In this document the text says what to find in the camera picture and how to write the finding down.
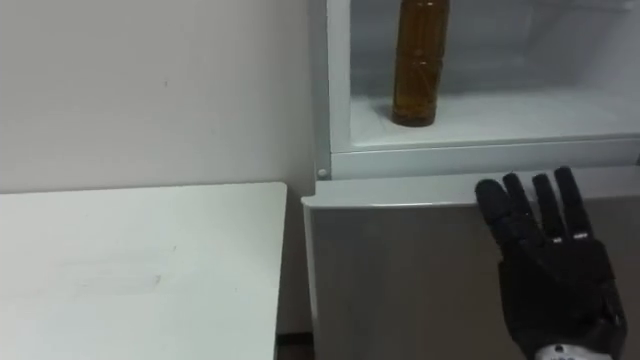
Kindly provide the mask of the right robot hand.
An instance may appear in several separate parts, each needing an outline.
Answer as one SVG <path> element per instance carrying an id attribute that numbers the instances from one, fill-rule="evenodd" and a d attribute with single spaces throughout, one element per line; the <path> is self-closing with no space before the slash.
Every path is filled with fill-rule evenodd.
<path id="1" fill-rule="evenodd" d="M 500 252 L 504 322 L 527 359 L 618 359 L 628 325 L 605 245 L 594 235 L 573 172 L 532 179 L 537 211 L 520 178 L 474 189 Z"/>

